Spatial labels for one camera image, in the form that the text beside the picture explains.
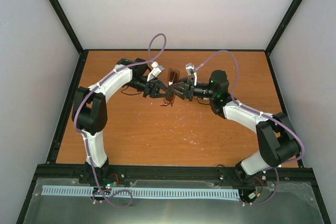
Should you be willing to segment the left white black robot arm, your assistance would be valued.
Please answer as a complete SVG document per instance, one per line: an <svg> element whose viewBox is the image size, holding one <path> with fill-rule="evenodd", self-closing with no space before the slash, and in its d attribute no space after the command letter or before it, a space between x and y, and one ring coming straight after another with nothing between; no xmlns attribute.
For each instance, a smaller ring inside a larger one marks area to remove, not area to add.
<svg viewBox="0 0 336 224"><path fill-rule="evenodd" d="M85 144L86 163L92 165L91 178L104 183L109 177L109 161L104 150L103 129L107 124L107 103L122 87L128 86L151 98L167 97L167 86L158 79L164 68L156 61L121 59L100 81L75 91L72 121Z"/></svg>

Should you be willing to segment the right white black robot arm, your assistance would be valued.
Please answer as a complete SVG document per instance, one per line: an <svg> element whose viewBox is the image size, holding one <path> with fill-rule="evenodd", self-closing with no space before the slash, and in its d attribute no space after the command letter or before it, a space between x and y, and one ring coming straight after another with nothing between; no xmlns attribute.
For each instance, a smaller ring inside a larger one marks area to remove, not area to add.
<svg viewBox="0 0 336 224"><path fill-rule="evenodd" d="M181 99L208 99L214 114L234 121L257 135L259 150L235 166L240 183L246 183L257 173L278 167L304 153L303 144L288 116L284 113L261 112L235 99L228 92L226 72L213 71L208 83L198 82L196 73L190 74L190 77L183 79L179 79L176 73L170 74L168 91Z"/></svg>

